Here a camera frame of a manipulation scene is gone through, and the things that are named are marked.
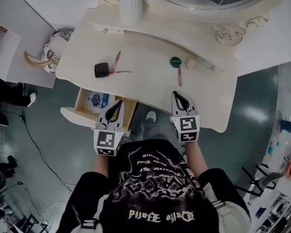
wooden chair arm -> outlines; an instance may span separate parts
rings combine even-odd
[[[44,61],[44,62],[33,62],[29,57],[35,59],[33,56],[28,54],[27,51],[24,51],[25,62],[28,65],[30,65],[31,67],[45,67],[48,64],[57,65],[57,63],[53,59],[50,59],[50,60],[47,60],[47,61]]]

black t-shirt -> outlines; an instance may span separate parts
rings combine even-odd
[[[219,232],[219,217],[202,189],[210,184],[217,200],[248,210],[221,169],[209,169],[196,179],[176,148],[166,140],[123,144],[109,158],[109,178],[95,172],[82,175],[62,216],[58,233],[69,233],[92,219],[104,201],[99,222],[104,233]]]

teal floor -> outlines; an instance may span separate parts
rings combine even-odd
[[[245,181],[241,167],[254,171],[268,145],[271,135],[277,101],[277,67],[265,69],[238,78],[235,99],[224,133],[201,129],[199,144],[209,167],[224,169],[234,183]],[[37,92],[37,101],[30,108],[3,104],[3,109],[24,115],[28,129],[43,152],[48,164],[69,184],[76,184],[80,176],[89,171],[95,158],[93,131],[75,125],[65,119],[61,107],[74,107],[79,88],[70,82],[56,80],[54,89],[27,86],[28,91]],[[140,104],[131,128],[140,134],[140,123],[151,108]],[[169,140],[180,150],[174,133],[171,131],[169,114],[157,111],[157,123]],[[8,114],[10,126],[6,129],[6,144],[0,145],[0,161],[12,154],[18,168],[16,177],[8,179],[7,185],[16,181],[25,183],[8,190],[6,199],[19,214],[28,216],[29,211],[43,219],[42,212],[56,201],[67,201],[69,195],[56,176],[42,162],[39,152],[29,139],[24,125],[18,117]],[[31,197],[24,190],[30,190]],[[46,215],[50,225],[56,228],[64,205],[52,209]]]

open drawer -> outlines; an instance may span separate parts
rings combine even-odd
[[[98,113],[93,113],[90,106],[88,106],[85,103],[85,100],[88,95],[88,90],[80,88],[78,98],[76,101],[76,104],[74,108],[71,107],[62,107],[60,109],[60,112],[63,114],[63,116],[68,119],[70,122],[85,126],[85,127],[90,127],[90,128],[95,128],[96,127],[96,122],[98,120]],[[135,113],[135,109],[137,106],[137,101],[130,100],[127,98],[123,98],[120,96],[115,96],[115,100],[123,100],[125,104],[125,110],[124,110],[124,131],[127,136],[130,135],[130,123],[133,118],[133,115]]]

green round object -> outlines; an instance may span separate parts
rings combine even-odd
[[[182,61],[178,57],[172,57],[170,59],[170,64],[174,68],[178,68],[181,65]]]

